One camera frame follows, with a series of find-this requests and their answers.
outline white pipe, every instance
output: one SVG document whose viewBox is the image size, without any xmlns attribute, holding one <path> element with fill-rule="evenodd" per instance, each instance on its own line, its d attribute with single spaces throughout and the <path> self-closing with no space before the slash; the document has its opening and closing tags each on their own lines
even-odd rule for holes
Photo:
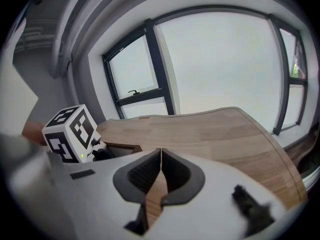
<svg viewBox="0 0 320 240">
<path fill-rule="evenodd" d="M 25 37 L 32 37 L 32 36 L 40 36 L 42 33 L 42 31 L 34 31 L 34 32 L 27 32 L 27 33 L 23 33 L 20 37 L 21 38 L 25 38 Z"/>
<path fill-rule="evenodd" d="M 59 50 L 61 45 L 61 38 L 65 31 L 66 25 L 70 18 L 70 15 L 75 8 L 78 0 L 69 0 L 66 7 L 64 8 L 63 12 L 60 14 L 52 46 L 52 65 L 51 65 L 51 75 L 53 78 L 57 78 L 58 76 L 58 57 L 59 57 Z"/>
<path fill-rule="evenodd" d="M 43 32 L 43 28 L 42 26 L 27 26 L 24 28 L 24 33 L 29 33 L 29 32 L 32 32 L 32 31 L 39 31 L 39 32 Z"/>
<path fill-rule="evenodd" d="M 53 44 L 52 41 L 43 41 L 43 42 L 29 42 L 25 44 L 20 44 L 15 46 L 15 51 L 29 48 L 43 48 L 43 47 L 51 47 Z"/>
<path fill-rule="evenodd" d="M 66 41 L 60 74 L 63 75 L 67 69 L 68 62 L 71 61 L 71 53 L 76 43 L 77 37 L 85 25 L 86 21 L 103 0 L 87 0 L 78 13 Z"/>
<path fill-rule="evenodd" d="M 54 39 L 55 36 L 53 34 L 41 34 L 41 35 L 32 35 L 32 36 L 24 36 L 19 39 L 19 42 L 28 42 L 28 41 L 41 41 L 41 40 L 48 40 Z"/>
<path fill-rule="evenodd" d="M 77 91 L 76 91 L 76 86 L 75 86 L 75 81 L 74 81 L 74 73 L 73 73 L 71 61 L 68 64 L 67 79 L 68 79 L 69 90 L 70 90 L 74 105 L 75 106 L 80 105 L 79 100 L 78 100 Z"/>
<path fill-rule="evenodd" d="M 26 50 L 31 50 L 31 49 L 39 49 L 39 48 L 51 48 L 52 47 L 52 44 L 50 44 L 50 45 L 38 45 L 38 46 L 31 46 L 31 47 L 22 47 L 22 48 L 20 48 L 20 47 L 18 47 L 18 48 L 16 48 L 15 50 L 14 50 L 14 53 L 16 54 L 16 53 L 20 53 L 20 52 L 24 52 L 24 51 L 26 51 Z"/>
</svg>

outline wooden desk surface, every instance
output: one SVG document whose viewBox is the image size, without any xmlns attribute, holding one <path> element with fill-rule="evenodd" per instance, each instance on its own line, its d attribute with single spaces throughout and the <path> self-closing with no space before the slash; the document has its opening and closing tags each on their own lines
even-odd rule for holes
<svg viewBox="0 0 320 240">
<path fill-rule="evenodd" d="M 167 148 L 234 166 L 272 191 L 287 209 L 307 199 L 300 174 L 287 153 L 237 107 L 111 119 L 100 124 L 97 131 L 104 142 L 140 145 L 144 151 Z M 158 186 L 164 188 L 161 175 L 159 179 L 152 187 L 155 192 L 150 191 L 156 203 L 161 198 L 156 193 Z"/>
</svg>

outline curved wooden desk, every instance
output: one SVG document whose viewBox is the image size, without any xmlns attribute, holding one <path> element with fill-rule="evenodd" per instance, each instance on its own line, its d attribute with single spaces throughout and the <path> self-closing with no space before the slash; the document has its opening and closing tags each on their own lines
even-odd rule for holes
<svg viewBox="0 0 320 240">
<path fill-rule="evenodd" d="M 97 131 L 104 142 L 140 145 L 142 150 L 167 148 L 234 166 L 272 191 L 287 209 L 307 199 L 300 174 L 287 153 L 237 107 L 111 119 Z"/>
</svg>

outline black window frame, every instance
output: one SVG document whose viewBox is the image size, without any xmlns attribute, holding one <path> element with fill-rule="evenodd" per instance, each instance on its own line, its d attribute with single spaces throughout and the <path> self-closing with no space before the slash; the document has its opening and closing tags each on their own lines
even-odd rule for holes
<svg viewBox="0 0 320 240">
<path fill-rule="evenodd" d="M 273 133 L 275 135 L 279 135 L 280 132 L 288 130 L 294 126 L 299 126 L 301 124 L 301 121 L 305 112 L 307 94 L 308 94 L 308 67 L 307 67 L 305 47 L 304 47 L 300 32 L 297 29 L 290 26 L 288 23 L 284 22 L 283 20 L 276 18 L 272 14 L 269 14 L 269 23 L 277 43 L 277 49 L 278 49 L 280 64 L 281 64 L 281 77 L 282 77 L 281 102 L 280 102 L 280 110 L 279 110 L 277 122 L 275 124 L 275 127 L 273 128 Z M 289 60 L 287 56 L 286 45 L 280 29 L 291 33 L 296 38 L 296 42 L 295 42 L 296 45 L 294 47 L 295 52 L 297 49 L 297 43 L 298 42 L 300 43 L 302 48 L 302 54 L 303 54 L 302 64 L 305 69 L 305 79 L 290 76 L 290 66 L 289 66 Z M 300 85 L 304 87 L 302 102 L 301 102 L 297 121 L 293 125 L 283 128 L 283 124 L 285 121 L 287 108 L 288 108 L 291 85 Z"/>
<path fill-rule="evenodd" d="M 288 23 L 278 19 L 273 14 L 265 14 L 260 11 L 252 10 L 249 8 L 232 6 L 232 5 L 200 5 L 192 6 L 188 8 L 183 8 L 175 10 L 166 14 L 163 14 L 155 19 L 147 19 L 141 26 L 136 28 L 134 31 L 130 32 L 124 38 L 122 38 L 116 45 L 114 45 L 106 54 L 102 55 L 105 74 L 108 82 L 108 86 L 112 95 L 113 102 L 118 111 L 118 114 L 121 119 L 124 119 L 124 114 L 121 109 L 121 106 L 132 104 L 140 101 L 150 100 L 154 98 L 164 97 L 168 115 L 175 115 L 175 106 L 173 104 L 172 95 L 170 92 L 169 80 L 166 76 L 164 62 L 162 60 L 159 44 L 157 41 L 156 33 L 154 27 L 158 24 L 164 23 L 166 21 L 173 20 L 186 15 L 206 13 L 206 12 L 228 12 L 228 13 L 240 13 L 246 14 L 261 19 L 268 20 L 271 31 L 273 33 L 275 43 L 277 46 L 278 55 L 280 58 L 280 70 L 281 70 L 281 95 L 280 95 L 280 109 L 273 128 L 273 134 L 279 135 L 280 132 L 285 131 L 289 128 L 292 128 L 296 125 L 300 125 L 307 100 L 308 93 L 308 67 L 307 67 L 307 58 L 302 41 L 300 32 L 290 26 Z M 305 79 L 290 77 L 289 63 L 287 57 L 286 46 L 280 32 L 280 29 L 283 29 L 296 37 L 296 43 L 299 41 L 302 48 L 302 64 L 305 68 Z M 137 95 L 133 95 L 127 98 L 119 99 L 115 83 L 112 77 L 110 60 L 114 58 L 122 49 L 133 43 L 138 38 L 146 36 L 151 61 L 153 64 L 154 72 L 156 75 L 158 88 L 150 91 L 146 91 Z M 287 126 L 283 128 L 288 102 L 289 102 L 289 92 L 290 85 L 301 85 L 304 86 L 302 103 L 299 111 L 299 116 L 294 125 Z"/>
<path fill-rule="evenodd" d="M 114 78 L 112 75 L 110 61 L 119 54 L 124 48 L 132 44 L 137 39 L 145 36 L 148 49 L 151 56 L 151 61 L 153 64 L 155 77 L 157 80 L 158 88 L 141 92 L 137 95 L 132 95 L 126 98 L 119 99 Z M 174 115 L 174 107 L 172 103 L 172 98 L 169 90 L 169 85 L 167 81 L 167 76 L 164 69 L 164 64 L 162 62 L 160 49 L 156 39 L 156 34 L 154 30 L 153 22 L 147 19 L 145 23 L 134 31 L 130 32 L 124 38 L 122 38 L 116 45 L 114 45 L 106 54 L 102 55 L 104 71 L 107 79 L 107 83 L 111 92 L 113 103 L 121 119 L 125 119 L 125 115 L 122 111 L 122 106 L 142 102 L 146 100 L 151 100 L 155 98 L 164 97 L 166 109 L 168 115 Z"/>
</svg>

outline white ceiling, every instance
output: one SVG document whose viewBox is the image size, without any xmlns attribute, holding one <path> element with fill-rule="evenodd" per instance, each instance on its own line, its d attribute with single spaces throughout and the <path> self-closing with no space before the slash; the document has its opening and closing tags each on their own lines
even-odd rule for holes
<svg viewBox="0 0 320 240">
<path fill-rule="evenodd" d="M 68 0 L 43 0 L 41 4 L 35 5 L 32 0 L 26 13 L 27 23 L 58 21 L 67 2 Z"/>
</svg>

